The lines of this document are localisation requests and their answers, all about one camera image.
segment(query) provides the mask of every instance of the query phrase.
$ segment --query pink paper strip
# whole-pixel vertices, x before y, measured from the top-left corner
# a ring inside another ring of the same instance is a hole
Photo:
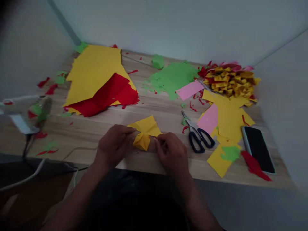
[[[177,94],[180,96],[180,98],[184,101],[188,99],[189,97],[193,96],[197,92],[201,91],[204,89],[201,83],[199,83],[197,80],[194,82],[191,82],[190,84],[180,88],[177,90]]]
[[[218,108],[215,104],[212,104],[212,106],[206,110],[204,115],[198,121],[197,125],[199,128],[202,128],[209,135],[211,135],[213,130],[218,125]]]

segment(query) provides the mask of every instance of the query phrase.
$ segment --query phone screen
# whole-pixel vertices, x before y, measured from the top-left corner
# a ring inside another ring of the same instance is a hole
[[[259,162],[262,171],[275,173],[275,168],[269,151],[267,150],[262,132],[252,127],[244,127],[244,129],[251,155]]]

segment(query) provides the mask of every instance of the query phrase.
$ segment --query scissors handle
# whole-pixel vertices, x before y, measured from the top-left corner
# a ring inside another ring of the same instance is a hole
[[[199,150],[196,149],[194,143],[193,143],[193,139],[195,140],[195,142],[198,144],[199,146]],[[201,144],[201,141],[198,139],[197,135],[195,132],[191,131],[189,133],[189,142],[190,142],[190,146],[192,147],[192,149],[194,150],[195,153],[205,153],[205,148],[203,147],[203,145]]]
[[[204,131],[202,128],[198,128],[197,131],[198,131],[198,133],[199,133],[199,135],[200,135],[200,137],[201,137],[201,140],[202,140],[203,143],[205,144],[205,146],[206,146],[207,148],[213,148],[214,145],[215,145],[215,141],[213,140],[213,138],[212,138],[206,131]],[[207,138],[210,140],[211,144],[209,144],[209,143],[206,141],[206,139],[204,138],[204,136],[203,136],[202,133],[205,134],[205,135],[207,136]]]

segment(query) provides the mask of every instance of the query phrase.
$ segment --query smartphone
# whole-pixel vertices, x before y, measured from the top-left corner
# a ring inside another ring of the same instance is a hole
[[[242,127],[242,133],[247,152],[259,162],[262,171],[276,173],[262,132],[259,129],[244,126]]]

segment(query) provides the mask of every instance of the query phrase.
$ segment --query scissors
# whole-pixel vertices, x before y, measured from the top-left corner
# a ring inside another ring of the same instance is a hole
[[[215,145],[215,141],[213,140],[213,138],[203,129],[198,128],[198,126],[192,122],[185,114],[184,111],[182,111],[182,115],[184,116],[184,118],[186,119],[186,122],[189,126],[189,142],[190,145],[192,147],[192,149],[194,150],[195,153],[205,153],[205,148],[203,147],[203,145],[201,144],[201,142],[203,141],[203,143],[205,144],[205,146],[207,148],[212,148]],[[209,144],[206,139],[204,138],[203,134],[205,134],[207,136],[207,138],[210,140],[211,144]],[[197,150],[194,143],[193,143],[193,138],[195,140],[195,142],[198,144],[198,146],[200,147],[200,150]]]

